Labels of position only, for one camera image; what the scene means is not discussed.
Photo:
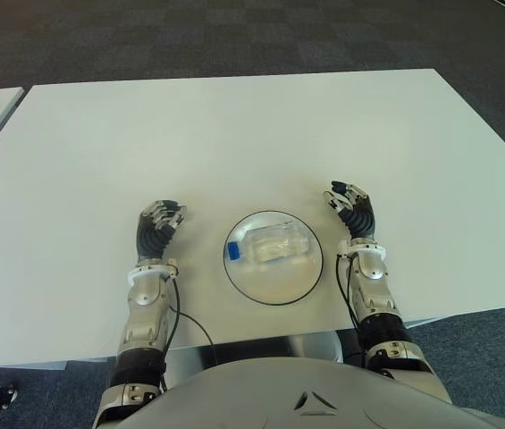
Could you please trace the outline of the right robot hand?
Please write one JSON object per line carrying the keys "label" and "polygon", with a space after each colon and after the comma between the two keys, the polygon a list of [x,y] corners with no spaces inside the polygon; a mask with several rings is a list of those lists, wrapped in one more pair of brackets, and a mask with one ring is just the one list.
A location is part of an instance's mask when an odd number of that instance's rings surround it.
{"label": "right robot hand", "polygon": [[347,227],[352,239],[372,239],[375,235],[375,214],[370,197],[358,186],[332,181],[324,192],[326,204]]}

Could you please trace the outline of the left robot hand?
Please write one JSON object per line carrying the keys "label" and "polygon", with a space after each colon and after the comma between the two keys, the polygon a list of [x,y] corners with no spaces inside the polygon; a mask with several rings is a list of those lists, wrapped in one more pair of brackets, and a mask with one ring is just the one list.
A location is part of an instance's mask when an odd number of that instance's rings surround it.
{"label": "left robot hand", "polygon": [[138,262],[162,259],[166,247],[186,218],[187,207],[177,201],[157,200],[139,214],[136,233]]}

